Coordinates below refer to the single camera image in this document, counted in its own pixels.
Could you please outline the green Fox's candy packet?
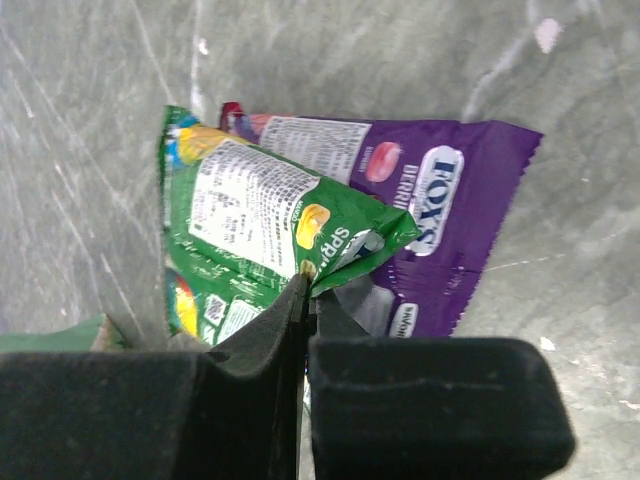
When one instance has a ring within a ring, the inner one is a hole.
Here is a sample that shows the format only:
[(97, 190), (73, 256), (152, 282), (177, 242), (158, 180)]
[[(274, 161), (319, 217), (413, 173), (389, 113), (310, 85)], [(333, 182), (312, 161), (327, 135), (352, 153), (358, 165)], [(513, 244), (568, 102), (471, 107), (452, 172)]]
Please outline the green Fox's candy packet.
[(168, 321), (217, 345), (296, 275), (312, 296), (418, 237), (411, 215), (169, 105), (159, 140)]

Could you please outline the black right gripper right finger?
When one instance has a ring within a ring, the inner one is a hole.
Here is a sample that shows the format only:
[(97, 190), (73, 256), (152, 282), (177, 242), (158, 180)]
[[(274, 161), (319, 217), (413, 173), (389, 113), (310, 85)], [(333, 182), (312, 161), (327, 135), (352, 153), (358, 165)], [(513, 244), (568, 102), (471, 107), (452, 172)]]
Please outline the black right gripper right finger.
[(575, 436), (554, 375), (504, 337), (373, 337), (336, 295), (308, 349), (319, 479), (542, 479)]

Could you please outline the purple Fox's candy packet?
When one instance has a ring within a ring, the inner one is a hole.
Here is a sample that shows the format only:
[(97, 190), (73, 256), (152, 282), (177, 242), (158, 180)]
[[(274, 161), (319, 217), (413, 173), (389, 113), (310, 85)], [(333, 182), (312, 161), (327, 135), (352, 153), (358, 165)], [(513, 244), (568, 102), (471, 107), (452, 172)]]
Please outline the purple Fox's candy packet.
[(247, 113), (220, 128), (414, 218), (419, 237), (337, 290), (374, 336), (453, 333), (474, 293), (541, 133), (498, 120), (364, 120)]

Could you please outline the green printed paper bag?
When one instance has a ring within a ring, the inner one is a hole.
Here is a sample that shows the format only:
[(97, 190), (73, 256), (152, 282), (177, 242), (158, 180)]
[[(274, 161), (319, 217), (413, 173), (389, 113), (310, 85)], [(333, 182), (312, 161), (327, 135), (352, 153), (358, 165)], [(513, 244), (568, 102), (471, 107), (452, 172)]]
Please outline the green printed paper bag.
[(1, 353), (26, 352), (116, 352), (130, 344), (116, 324), (100, 314), (77, 325), (52, 333), (5, 333)]

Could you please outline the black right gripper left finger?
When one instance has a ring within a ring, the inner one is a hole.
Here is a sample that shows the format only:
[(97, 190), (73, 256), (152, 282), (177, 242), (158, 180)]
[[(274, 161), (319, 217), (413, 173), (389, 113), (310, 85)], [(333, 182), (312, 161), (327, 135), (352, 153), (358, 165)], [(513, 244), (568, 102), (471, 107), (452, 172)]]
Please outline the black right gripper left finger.
[(1, 358), (5, 479), (294, 479), (308, 281), (209, 351)]

